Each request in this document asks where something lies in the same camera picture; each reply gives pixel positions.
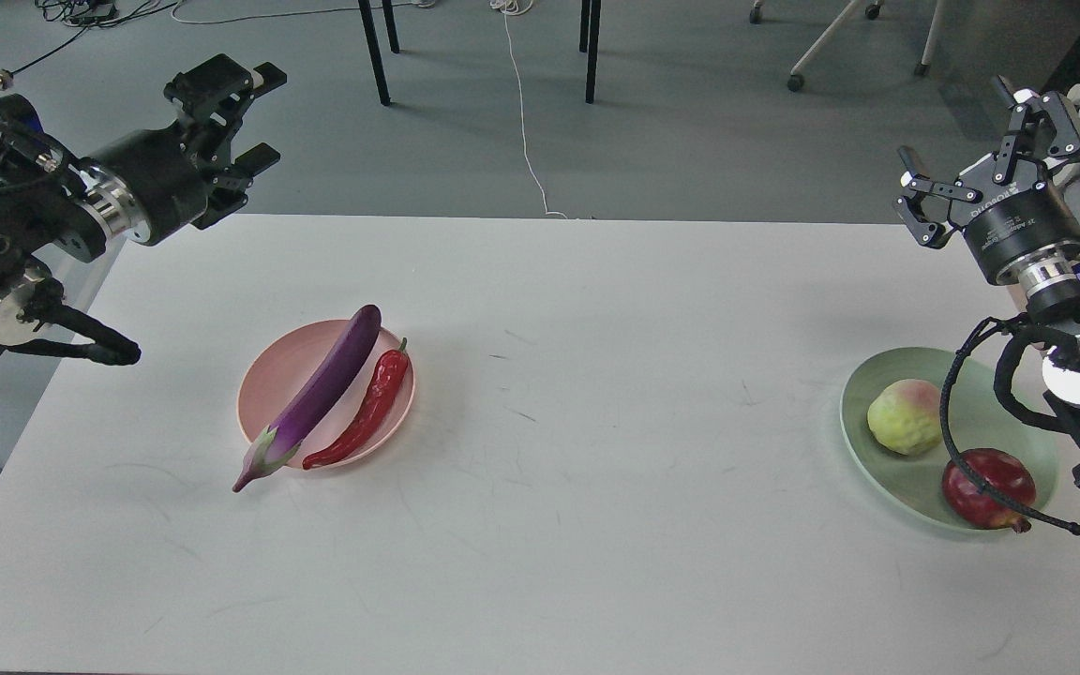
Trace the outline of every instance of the green plate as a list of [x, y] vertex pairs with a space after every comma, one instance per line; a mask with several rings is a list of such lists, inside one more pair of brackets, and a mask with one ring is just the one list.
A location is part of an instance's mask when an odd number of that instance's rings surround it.
[[[940, 482], [948, 453], [943, 442], [920, 456], [903, 457], [882, 447], [869, 431], [865, 411], [882, 389], [893, 381], [929, 380], [939, 388], [953, 365], [955, 354], [930, 347], [901, 347], [866, 360], [849, 376], [840, 400], [840, 426], [856, 465], [879, 492], [908, 513], [961, 532], [996, 532], [969, 525], [944, 500]], [[1015, 393], [1029, 408], [1041, 410], [1026, 396]], [[1037, 509], [1053, 496], [1057, 478], [1057, 448], [1053, 436], [1008, 414], [994, 394], [994, 372], [967, 359], [948, 402], [948, 427], [956, 447], [999, 448], [1024, 462], [1036, 480]]]

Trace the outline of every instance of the table surface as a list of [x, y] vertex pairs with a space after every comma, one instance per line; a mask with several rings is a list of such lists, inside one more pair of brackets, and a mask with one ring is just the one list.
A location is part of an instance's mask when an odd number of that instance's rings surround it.
[[[232, 494], [245, 369], [366, 302], [406, 422]], [[125, 247], [93, 313], [145, 356], [60, 365], [5, 467], [0, 671], [1080, 672], [1080, 539], [933, 529], [840, 432], [863, 360], [1011, 315], [961, 244], [239, 215]]]

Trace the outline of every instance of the gray floor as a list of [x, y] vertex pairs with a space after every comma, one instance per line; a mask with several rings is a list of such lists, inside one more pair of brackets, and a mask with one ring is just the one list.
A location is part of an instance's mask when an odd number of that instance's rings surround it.
[[[179, 16], [341, 3], [194, 0]], [[1080, 1], [953, 0], [931, 73], [917, 78], [934, 4], [891, 0], [876, 22], [843, 26], [802, 71], [807, 87], [789, 93], [789, 68], [841, 5], [770, 0], [766, 21], [751, 25], [745, 0], [604, 0], [597, 103], [589, 106], [579, 1], [537, 0], [509, 23], [529, 158], [550, 210], [894, 222], [897, 146], [916, 146], [939, 178], [950, 178], [998, 146], [1007, 114], [989, 78], [1040, 89], [1080, 31]], [[265, 140], [283, 160], [260, 176], [248, 211], [543, 217], [523, 158], [504, 18], [484, 0], [403, 5], [397, 18], [402, 54], [390, 54], [378, 25], [391, 107], [377, 102], [356, 12], [213, 26], [147, 17], [87, 32], [22, 73], [17, 91], [49, 133], [90, 153], [133, 129], [167, 124], [161, 90], [174, 73], [221, 52], [249, 66], [272, 60], [288, 83], [253, 107], [238, 146]], [[71, 35], [41, 21], [32, 3], [0, 0], [0, 68]], [[0, 458], [51, 372], [35, 362], [1, 368]]]

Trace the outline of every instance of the white cable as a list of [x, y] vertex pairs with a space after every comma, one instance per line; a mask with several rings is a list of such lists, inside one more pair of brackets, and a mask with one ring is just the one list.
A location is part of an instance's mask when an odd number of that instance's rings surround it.
[[536, 0], [528, 0], [527, 8], [519, 8], [519, 0], [489, 0], [489, 9], [497, 10], [508, 17], [517, 17], [519, 14], [527, 13], [532, 4], [536, 4]]
[[519, 14], [523, 14], [530, 9], [531, 3], [528, 3], [527, 8], [524, 8], [523, 11], [514, 14], [507, 10], [498, 10], [498, 12], [502, 13], [502, 27], [505, 27], [507, 29], [507, 50], [511, 54], [511, 66], [515, 68], [515, 82], [517, 82], [519, 89], [519, 133], [523, 135], [523, 161], [527, 162], [528, 173], [531, 174], [531, 180], [536, 180], [537, 188], [540, 188], [540, 200], [543, 201], [543, 214], [546, 217], [563, 217], [565, 219], [569, 219], [569, 217], [567, 217], [566, 214], [561, 213], [561, 211], [549, 210], [549, 193], [544, 192], [543, 185], [540, 184], [540, 178], [537, 176], [536, 170], [532, 170], [531, 167], [531, 159], [528, 159], [528, 126], [526, 121], [524, 121], [523, 116], [523, 77], [519, 76], [519, 64], [515, 60], [515, 44], [511, 41], [510, 17], [517, 17]]

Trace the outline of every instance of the chair leg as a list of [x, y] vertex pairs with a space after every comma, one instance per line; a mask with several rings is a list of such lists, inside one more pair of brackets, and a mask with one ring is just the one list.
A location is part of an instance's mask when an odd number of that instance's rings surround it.
[[390, 38], [390, 51], [399, 53], [399, 30], [394, 27], [394, 3], [391, 0], [381, 0], [381, 13], [387, 19], [387, 36]]
[[361, 9], [361, 24], [365, 27], [365, 42], [369, 45], [369, 60], [373, 63], [373, 79], [378, 84], [378, 99], [382, 106], [390, 105], [390, 91], [387, 89], [386, 69], [381, 67], [381, 50], [378, 48], [378, 33], [373, 28], [373, 9], [369, 0], [356, 0]]
[[813, 59], [815, 53], [818, 53], [824, 44], [831, 41], [832, 36], [835, 35], [835, 31], [839, 29], [840, 25], [843, 25], [846, 21], [849, 21], [852, 13], [856, 12], [856, 6], [864, 3], [864, 1], [865, 0], [849, 0], [849, 3], [845, 5], [843, 10], [841, 10], [840, 16], [836, 17], [835, 22], [832, 22], [831, 25], [827, 25], [827, 29], [824, 29], [823, 35], [814, 41], [814, 44], [811, 44], [810, 50], [807, 50], [806, 54], [802, 54], [801, 59], [798, 59], [798, 63], [794, 64], [793, 68], [789, 68], [789, 75], [797, 75], [802, 68], [806, 68], [807, 63], [809, 63], [810, 59]]
[[591, 0], [582, 0], [582, 30], [581, 38], [578, 39], [578, 51], [582, 54], [586, 52], [589, 27], [591, 27]]
[[916, 65], [914, 72], [917, 76], [926, 76], [931, 66], [931, 56], [935, 53], [935, 42], [940, 41], [940, 22], [944, 12], [944, 0], [935, 0], [935, 13], [931, 16], [931, 27], [928, 29], [928, 42], [922, 48], [922, 57]]
[[594, 103], [594, 81], [599, 69], [599, 17], [603, 13], [603, 0], [589, 1], [591, 1], [591, 21], [589, 21], [586, 57], [586, 103]]

